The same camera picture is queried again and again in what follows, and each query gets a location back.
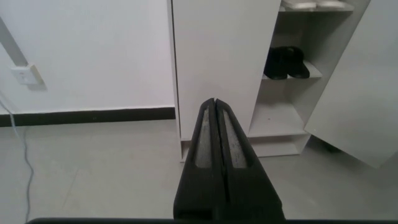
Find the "shelf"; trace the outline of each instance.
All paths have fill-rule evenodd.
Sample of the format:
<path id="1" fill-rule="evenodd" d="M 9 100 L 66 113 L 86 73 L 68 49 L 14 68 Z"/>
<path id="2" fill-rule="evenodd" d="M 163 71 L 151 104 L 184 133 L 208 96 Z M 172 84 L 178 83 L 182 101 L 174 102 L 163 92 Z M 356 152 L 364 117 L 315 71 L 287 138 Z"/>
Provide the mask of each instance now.
<path id="1" fill-rule="evenodd" d="M 313 66 L 310 62 L 304 60 L 304 65 L 306 66 L 308 71 L 310 71 L 310 78 L 321 78 L 322 77 L 322 73 L 319 72 L 318 69 L 315 68 L 315 66 Z M 266 75 L 262 75 L 262 79 L 263 80 L 271 80 Z"/>
<path id="2" fill-rule="evenodd" d="M 352 12 L 355 7 L 345 2 L 342 9 L 333 9 L 330 7 L 317 7 L 315 9 L 291 9 L 289 7 L 280 6 L 279 12 Z"/>
<path id="3" fill-rule="evenodd" d="M 290 136 L 249 139 L 257 157 L 300 154 Z"/>
<path id="4" fill-rule="evenodd" d="M 266 97 L 256 103 L 249 138 L 306 134 L 303 121 L 283 94 L 267 93 Z"/>

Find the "electrical outlet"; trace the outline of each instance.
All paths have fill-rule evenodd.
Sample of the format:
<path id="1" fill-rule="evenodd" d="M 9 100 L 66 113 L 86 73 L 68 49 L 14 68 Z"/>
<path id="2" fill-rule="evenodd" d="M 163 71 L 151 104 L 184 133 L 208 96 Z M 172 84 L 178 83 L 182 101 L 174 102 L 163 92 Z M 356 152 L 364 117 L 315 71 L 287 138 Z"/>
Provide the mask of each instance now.
<path id="1" fill-rule="evenodd" d="M 35 65 L 14 67 L 11 68 L 11 72 L 17 78 L 18 82 L 23 85 L 38 85 L 43 82 Z"/>

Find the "white cable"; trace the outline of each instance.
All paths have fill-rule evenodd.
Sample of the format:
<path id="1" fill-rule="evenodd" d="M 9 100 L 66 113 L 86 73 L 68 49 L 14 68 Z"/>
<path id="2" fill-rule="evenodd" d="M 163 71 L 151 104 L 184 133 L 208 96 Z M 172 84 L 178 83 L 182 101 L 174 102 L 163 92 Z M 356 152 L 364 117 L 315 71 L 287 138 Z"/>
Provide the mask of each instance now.
<path id="1" fill-rule="evenodd" d="M 19 133 L 17 131 L 17 127 L 15 125 L 15 120 L 14 120 L 13 113 L 11 113 L 11 111 L 9 111 L 9 109 L 4 105 L 4 103 L 1 100 L 0 100 L 0 105 L 10 114 L 12 128 L 13 128 L 13 130 L 15 132 L 15 135 L 17 136 L 17 138 L 20 140 L 20 142 L 24 146 L 25 162 L 29 166 L 29 169 L 30 169 L 30 177 L 29 177 L 29 181 L 28 181 L 27 187 L 26 187 L 27 210 L 26 210 L 26 215 L 25 215 L 25 222 L 27 223 L 27 221 L 29 219 L 29 214 L 30 214 L 30 184 L 32 183 L 34 170 L 33 170 L 33 167 L 32 167 L 32 165 L 30 164 L 30 162 L 29 162 L 29 160 L 27 158 L 27 144 L 26 144 L 25 134 L 23 135 L 23 138 L 19 135 Z"/>

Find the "black shoe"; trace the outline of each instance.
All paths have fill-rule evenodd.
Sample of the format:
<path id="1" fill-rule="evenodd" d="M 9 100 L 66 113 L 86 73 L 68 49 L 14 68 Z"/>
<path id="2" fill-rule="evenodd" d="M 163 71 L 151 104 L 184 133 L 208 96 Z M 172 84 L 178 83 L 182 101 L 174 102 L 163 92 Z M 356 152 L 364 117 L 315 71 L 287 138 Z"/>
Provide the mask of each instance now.
<path id="1" fill-rule="evenodd" d="M 304 53 L 298 47 L 283 47 L 283 64 L 287 74 L 294 78 L 309 78 L 310 71 L 304 65 Z"/>
<path id="2" fill-rule="evenodd" d="M 283 80 L 287 78 L 287 72 L 283 66 L 283 55 L 280 49 L 269 49 L 264 74 L 272 80 Z"/>

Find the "floor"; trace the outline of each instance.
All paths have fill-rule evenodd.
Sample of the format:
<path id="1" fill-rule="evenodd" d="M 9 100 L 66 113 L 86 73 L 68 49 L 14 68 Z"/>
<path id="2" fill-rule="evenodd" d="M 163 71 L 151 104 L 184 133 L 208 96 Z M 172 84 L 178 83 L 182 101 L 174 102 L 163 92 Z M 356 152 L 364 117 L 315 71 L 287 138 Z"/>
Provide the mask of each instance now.
<path id="1" fill-rule="evenodd" d="M 21 127 L 35 169 L 31 216 L 172 218 L 183 164 L 175 121 Z M 29 170 L 0 128 L 0 220 L 23 223 Z M 313 139 L 300 156 L 261 159 L 289 219 L 398 219 L 398 156 L 373 169 Z"/>

